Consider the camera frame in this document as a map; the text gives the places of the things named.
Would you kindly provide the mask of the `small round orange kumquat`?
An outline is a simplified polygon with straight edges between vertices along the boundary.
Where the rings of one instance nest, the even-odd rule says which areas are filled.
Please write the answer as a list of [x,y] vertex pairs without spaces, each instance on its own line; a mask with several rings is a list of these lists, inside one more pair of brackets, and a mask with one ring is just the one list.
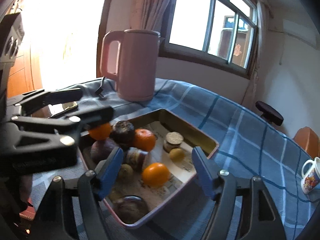
[[96,141],[101,141],[110,136],[112,132],[112,126],[110,125],[110,123],[105,123],[95,128],[89,129],[88,132],[91,138]]

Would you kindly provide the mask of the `dark water chestnut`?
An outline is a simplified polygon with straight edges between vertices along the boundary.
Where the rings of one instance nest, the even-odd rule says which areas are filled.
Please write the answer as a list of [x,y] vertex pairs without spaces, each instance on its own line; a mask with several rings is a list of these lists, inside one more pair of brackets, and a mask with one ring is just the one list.
[[118,121],[112,127],[110,138],[114,140],[124,151],[133,144],[135,138],[135,127],[129,121]]
[[139,196],[124,196],[116,200],[113,210],[125,224],[133,224],[149,213],[146,201]]

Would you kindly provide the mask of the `purple passion fruit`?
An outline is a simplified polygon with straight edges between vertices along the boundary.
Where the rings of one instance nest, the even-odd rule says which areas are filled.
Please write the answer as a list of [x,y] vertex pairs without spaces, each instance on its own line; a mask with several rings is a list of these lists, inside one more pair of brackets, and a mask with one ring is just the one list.
[[91,159],[95,164],[98,164],[100,161],[107,159],[113,149],[118,146],[111,138],[96,141],[91,147]]

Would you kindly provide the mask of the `large orange tangerine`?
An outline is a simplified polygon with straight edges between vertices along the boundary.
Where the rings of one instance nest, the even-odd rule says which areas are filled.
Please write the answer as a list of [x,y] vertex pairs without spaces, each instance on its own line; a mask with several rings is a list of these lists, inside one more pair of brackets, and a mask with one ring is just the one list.
[[133,147],[150,152],[156,145],[156,136],[148,129],[139,128],[135,130]]

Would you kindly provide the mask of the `brown longan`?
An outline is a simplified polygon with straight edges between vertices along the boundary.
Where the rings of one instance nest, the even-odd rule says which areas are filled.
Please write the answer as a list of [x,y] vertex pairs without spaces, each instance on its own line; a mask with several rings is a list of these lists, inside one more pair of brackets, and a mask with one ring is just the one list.
[[185,152],[181,148],[173,148],[169,152],[169,158],[173,162],[180,162],[185,158]]
[[134,174],[134,171],[130,165],[122,164],[118,172],[118,179],[123,182],[131,181],[133,178],[133,174]]

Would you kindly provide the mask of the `cut water chestnut piece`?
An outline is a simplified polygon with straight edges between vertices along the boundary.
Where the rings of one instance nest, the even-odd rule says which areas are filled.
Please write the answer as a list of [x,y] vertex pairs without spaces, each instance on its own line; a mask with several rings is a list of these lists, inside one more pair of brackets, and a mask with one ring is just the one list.
[[169,132],[164,138],[163,149],[166,152],[170,152],[175,148],[179,148],[184,141],[184,137],[178,132]]

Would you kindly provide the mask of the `oval orange kumquat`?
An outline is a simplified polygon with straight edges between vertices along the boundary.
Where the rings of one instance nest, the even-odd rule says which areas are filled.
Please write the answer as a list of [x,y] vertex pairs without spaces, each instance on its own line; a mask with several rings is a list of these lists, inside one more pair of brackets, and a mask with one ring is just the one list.
[[150,187],[160,187],[170,178],[170,171],[163,163],[153,163],[142,172],[142,181]]

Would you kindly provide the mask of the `blue plaid tablecloth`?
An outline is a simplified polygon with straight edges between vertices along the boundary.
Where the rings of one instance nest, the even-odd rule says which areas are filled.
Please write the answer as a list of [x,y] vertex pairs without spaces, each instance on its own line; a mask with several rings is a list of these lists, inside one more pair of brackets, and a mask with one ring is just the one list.
[[[95,79],[78,84],[80,109],[110,105],[114,117],[129,119],[159,108],[167,109],[219,142],[214,159],[237,177],[259,175],[280,214],[288,239],[296,239],[319,202],[319,189],[305,195],[300,181],[309,155],[291,138],[278,132],[253,112],[204,88],[175,80],[157,79],[151,101],[118,98],[114,82]],[[214,202],[196,181],[151,221],[136,230],[123,228],[103,209],[110,239],[200,239]]]

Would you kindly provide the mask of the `pink electric kettle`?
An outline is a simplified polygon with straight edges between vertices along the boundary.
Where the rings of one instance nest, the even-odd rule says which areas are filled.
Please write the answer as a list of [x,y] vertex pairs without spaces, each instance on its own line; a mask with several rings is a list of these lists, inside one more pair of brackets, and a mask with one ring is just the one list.
[[[115,82],[121,99],[139,102],[153,98],[160,36],[153,30],[127,29],[103,37],[100,72]],[[116,73],[107,66],[112,42],[118,42]]]

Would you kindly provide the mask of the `pink metal tin box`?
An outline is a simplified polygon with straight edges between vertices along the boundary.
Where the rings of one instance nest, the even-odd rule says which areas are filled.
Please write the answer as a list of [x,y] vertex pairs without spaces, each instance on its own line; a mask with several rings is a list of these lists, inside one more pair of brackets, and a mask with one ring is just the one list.
[[123,162],[104,204],[127,229],[145,224],[196,176],[191,152],[200,146],[211,158],[219,143],[166,109],[112,121],[106,136],[85,133],[79,142],[86,170],[105,160],[114,146]]

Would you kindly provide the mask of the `brown leather chair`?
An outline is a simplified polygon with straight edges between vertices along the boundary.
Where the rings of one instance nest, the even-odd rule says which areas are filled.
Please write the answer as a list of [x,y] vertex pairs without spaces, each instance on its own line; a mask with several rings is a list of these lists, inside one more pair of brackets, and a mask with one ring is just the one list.
[[310,128],[300,128],[293,140],[308,154],[311,158],[319,157],[319,136]]

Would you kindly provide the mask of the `dark round stool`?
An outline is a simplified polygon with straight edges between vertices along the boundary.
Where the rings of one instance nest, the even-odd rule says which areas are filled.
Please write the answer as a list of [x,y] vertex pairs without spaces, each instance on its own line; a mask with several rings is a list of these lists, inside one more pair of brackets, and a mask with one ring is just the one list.
[[275,124],[276,126],[282,125],[284,118],[273,107],[262,101],[257,101],[255,103],[255,107],[259,111],[261,111],[262,115],[260,117],[264,119],[266,122],[268,122],[269,124]]

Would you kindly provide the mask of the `pink right curtain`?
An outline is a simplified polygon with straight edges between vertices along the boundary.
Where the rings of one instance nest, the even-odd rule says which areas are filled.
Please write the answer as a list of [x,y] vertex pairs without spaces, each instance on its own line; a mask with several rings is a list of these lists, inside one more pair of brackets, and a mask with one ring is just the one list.
[[266,35],[268,31],[268,23],[274,17],[268,0],[250,0],[257,8],[257,27],[256,35],[253,42],[253,51],[249,60],[249,68],[251,70],[250,81],[245,91],[241,104],[247,109],[252,109],[257,92],[257,83],[259,80],[259,70],[261,59],[265,49]]

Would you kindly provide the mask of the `pink curtain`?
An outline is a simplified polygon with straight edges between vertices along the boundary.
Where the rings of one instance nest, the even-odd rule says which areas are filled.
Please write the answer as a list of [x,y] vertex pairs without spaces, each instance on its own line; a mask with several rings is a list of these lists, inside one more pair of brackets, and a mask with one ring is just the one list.
[[139,30],[156,30],[170,0],[133,0],[130,27]]
[[266,35],[268,31],[268,23],[274,17],[268,0],[250,0],[257,8],[257,27],[256,35],[253,42],[253,51],[249,60],[249,68],[251,70],[250,81],[245,91],[241,104],[247,109],[252,109],[257,92],[257,83],[259,80],[259,70],[261,59],[265,49]]

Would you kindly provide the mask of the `pink left curtain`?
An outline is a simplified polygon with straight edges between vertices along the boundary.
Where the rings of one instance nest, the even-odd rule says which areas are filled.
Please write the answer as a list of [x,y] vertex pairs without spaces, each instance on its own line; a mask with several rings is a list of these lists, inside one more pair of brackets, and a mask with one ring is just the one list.
[[130,27],[139,30],[156,30],[170,0],[133,0]]

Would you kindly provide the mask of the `white air conditioner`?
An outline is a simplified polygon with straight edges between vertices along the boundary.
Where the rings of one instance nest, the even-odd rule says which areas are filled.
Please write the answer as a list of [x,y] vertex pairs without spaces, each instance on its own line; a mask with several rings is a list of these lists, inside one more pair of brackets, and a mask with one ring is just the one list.
[[300,39],[312,47],[317,47],[316,34],[310,28],[289,20],[283,20],[283,32]]

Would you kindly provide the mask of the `window with brown frame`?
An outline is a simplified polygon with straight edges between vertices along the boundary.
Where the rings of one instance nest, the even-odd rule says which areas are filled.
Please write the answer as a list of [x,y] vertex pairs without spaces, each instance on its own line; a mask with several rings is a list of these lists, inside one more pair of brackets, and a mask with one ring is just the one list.
[[257,31],[254,0],[170,0],[160,56],[249,77]]

